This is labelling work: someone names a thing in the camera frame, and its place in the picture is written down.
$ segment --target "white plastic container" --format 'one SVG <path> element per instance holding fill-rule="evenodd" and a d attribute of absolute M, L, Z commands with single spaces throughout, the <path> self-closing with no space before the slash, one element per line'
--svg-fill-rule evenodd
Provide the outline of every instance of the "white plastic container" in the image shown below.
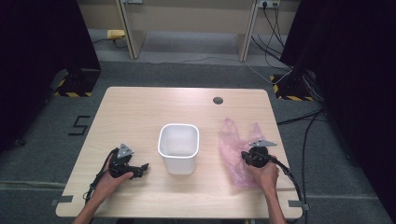
<path fill-rule="evenodd" d="M 161 129 L 158 152 L 169 174 L 192 174 L 198 149 L 199 131 L 194 125 L 170 123 Z"/>

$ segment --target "electrical socket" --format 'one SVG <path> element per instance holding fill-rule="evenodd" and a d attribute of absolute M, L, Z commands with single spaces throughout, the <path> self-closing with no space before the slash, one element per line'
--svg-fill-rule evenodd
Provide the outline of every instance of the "electrical socket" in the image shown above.
<path fill-rule="evenodd" d="M 108 30 L 107 31 L 107 39 L 119 39 L 123 38 L 125 36 L 125 33 L 123 30 Z"/>
<path fill-rule="evenodd" d="M 262 3 L 263 3 L 263 2 L 266 2 L 266 3 L 267 3 L 267 8 L 274 8 L 275 6 L 276 6 L 276 7 L 279 7 L 279 5 L 280 5 L 280 0 L 275 0 L 275 1 L 261 0 L 261 1 L 259 2 L 259 7 L 262 7 Z"/>
<path fill-rule="evenodd" d="M 124 3 L 130 3 L 130 4 L 143 4 L 143 0 L 123 0 Z"/>

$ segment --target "finger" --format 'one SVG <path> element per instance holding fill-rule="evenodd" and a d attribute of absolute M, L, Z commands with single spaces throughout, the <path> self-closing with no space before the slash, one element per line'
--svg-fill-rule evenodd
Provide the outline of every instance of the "finger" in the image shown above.
<path fill-rule="evenodd" d="M 258 170 L 260 169 L 253 165 L 248 165 L 247 168 L 249 169 L 250 172 L 258 172 Z"/>
<path fill-rule="evenodd" d="M 109 166 L 109 164 L 110 164 L 111 158 L 113 158 L 113 153 L 111 153 L 111 154 L 108 156 L 108 160 L 107 160 L 107 162 L 106 162 L 105 170 L 108 169 L 108 166 Z"/>
<path fill-rule="evenodd" d="M 274 163 L 274 162 L 272 162 L 272 161 L 268 161 L 266 164 L 265 164 L 265 166 L 276 166 L 276 164 Z"/>
<path fill-rule="evenodd" d="M 123 174 L 122 176 L 120 176 L 122 179 L 130 179 L 130 178 L 132 178 L 132 176 L 134 176 L 134 173 L 133 172 L 128 172 L 128 173 L 125 173 L 125 174 Z"/>

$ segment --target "yellow and black striped tape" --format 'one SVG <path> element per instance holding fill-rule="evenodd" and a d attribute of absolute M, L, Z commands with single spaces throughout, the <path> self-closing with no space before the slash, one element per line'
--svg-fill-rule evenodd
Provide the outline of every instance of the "yellow and black striped tape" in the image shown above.
<path fill-rule="evenodd" d="M 76 83 L 72 77 L 67 74 L 64 79 L 59 83 L 56 88 L 55 96 L 65 97 L 90 97 L 92 95 L 93 87 L 95 86 L 96 80 L 99 78 L 100 71 L 84 72 L 83 81 Z"/>
<path fill-rule="evenodd" d="M 275 76 L 270 76 L 272 82 L 277 82 Z M 277 99 L 280 100 L 292 100 L 292 101 L 314 101 L 312 96 L 298 96 L 298 95 L 282 95 L 280 94 L 279 87 L 277 84 L 273 84 L 274 92 Z"/>

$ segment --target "pink plastic bag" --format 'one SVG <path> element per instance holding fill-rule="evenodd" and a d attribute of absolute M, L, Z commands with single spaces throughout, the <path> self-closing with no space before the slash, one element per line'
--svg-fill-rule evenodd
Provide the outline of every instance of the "pink plastic bag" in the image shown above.
<path fill-rule="evenodd" d="M 240 139 L 235 123 L 227 118 L 219 136 L 219 150 L 227 164 L 230 177 L 237 187 L 258 187 L 248 166 L 242 159 L 241 152 L 249 151 L 251 142 L 264 139 L 258 123 L 253 124 L 253 130 L 248 140 Z"/>

